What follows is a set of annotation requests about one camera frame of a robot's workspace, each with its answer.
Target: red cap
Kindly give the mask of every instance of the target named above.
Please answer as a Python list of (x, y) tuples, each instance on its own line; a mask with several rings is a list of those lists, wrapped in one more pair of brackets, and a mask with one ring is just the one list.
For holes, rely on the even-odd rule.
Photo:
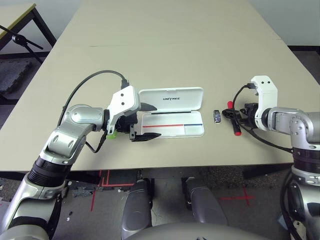
[(228, 109), (232, 109), (234, 107), (234, 103), (232, 101), (228, 101)]

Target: red marker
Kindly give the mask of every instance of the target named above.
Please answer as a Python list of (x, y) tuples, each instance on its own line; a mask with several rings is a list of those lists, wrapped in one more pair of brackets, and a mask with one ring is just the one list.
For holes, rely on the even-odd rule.
[[(228, 105), (228, 109), (232, 109), (234, 107), (234, 103), (232, 101), (228, 101), (227, 105)], [(231, 119), (231, 123), (233, 126), (234, 135), (241, 136), (241, 129), (240, 129), (240, 126), (238, 125), (237, 121), (234, 119)]]

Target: cable connector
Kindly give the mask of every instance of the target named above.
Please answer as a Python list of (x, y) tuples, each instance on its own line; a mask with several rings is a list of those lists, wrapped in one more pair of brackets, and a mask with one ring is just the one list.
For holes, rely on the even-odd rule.
[(125, 78), (122, 78), (121, 80), (121, 89), (124, 89), (126, 87), (128, 87), (130, 84), (129, 84), (129, 81)]
[(256, 89), (256, 85), (252, 82), (249, 82), (246, 85), (247, 85), (248, 89)]

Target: blue line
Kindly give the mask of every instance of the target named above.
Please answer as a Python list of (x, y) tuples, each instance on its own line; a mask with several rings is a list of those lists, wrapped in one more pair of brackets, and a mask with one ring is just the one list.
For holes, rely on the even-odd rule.
[(184, 124), (184, 126), (202, 126), (202, 123)]

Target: white plastic case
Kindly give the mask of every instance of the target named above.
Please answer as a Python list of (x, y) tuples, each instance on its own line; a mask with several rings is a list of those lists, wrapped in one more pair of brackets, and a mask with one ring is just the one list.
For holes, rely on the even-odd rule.
[(155, 106), (157, 111), (145, 112), (141, 134), (159, 133), (157, 139), (201, 137), (205, 133), (201, 113), (202, 87), (142, 89), (140, 102)]

